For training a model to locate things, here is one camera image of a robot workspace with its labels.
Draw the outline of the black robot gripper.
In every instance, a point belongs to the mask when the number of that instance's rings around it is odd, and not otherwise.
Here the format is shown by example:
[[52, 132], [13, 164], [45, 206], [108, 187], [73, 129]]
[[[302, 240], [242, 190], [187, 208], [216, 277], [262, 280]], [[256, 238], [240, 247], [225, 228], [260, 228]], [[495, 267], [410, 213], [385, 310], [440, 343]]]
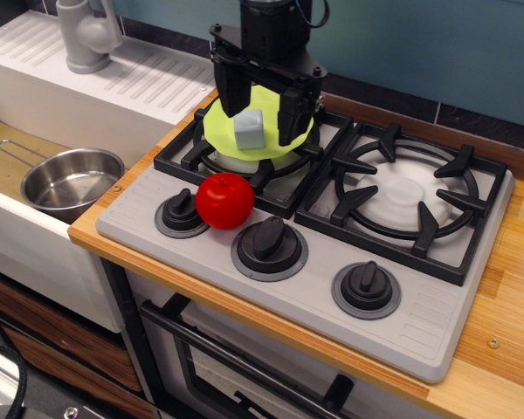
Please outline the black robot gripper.
[[[305, 25], [286, 24], [210, 27], [215, 39], [212, 62], [224, 113], [233, 117], [249, 106], [251, 82], [280, 92], [280, 146], [288, 146], [308, 130], [318, 105], [315, 90], [328, 75], [307, 51], [310, 31]], [[307, 86], [293, 86], [297, 82]]]

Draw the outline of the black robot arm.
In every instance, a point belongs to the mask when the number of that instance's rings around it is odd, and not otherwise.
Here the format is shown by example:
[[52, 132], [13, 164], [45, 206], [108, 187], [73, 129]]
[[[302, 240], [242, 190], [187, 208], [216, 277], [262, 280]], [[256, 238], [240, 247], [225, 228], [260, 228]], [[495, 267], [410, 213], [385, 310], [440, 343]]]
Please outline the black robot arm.
[[318, 111], [328, 71], [307, 51], [312, 29], [329, 18], [328, 3], [320, 22], [311, 21], [310, 1], [241, 1], [240, 26], [213, 24], [211, 51], [219, 99], [233, 117], [251, 103], [252, 85], [279, 95], [279, 144], [289, 145], [308, 130]]

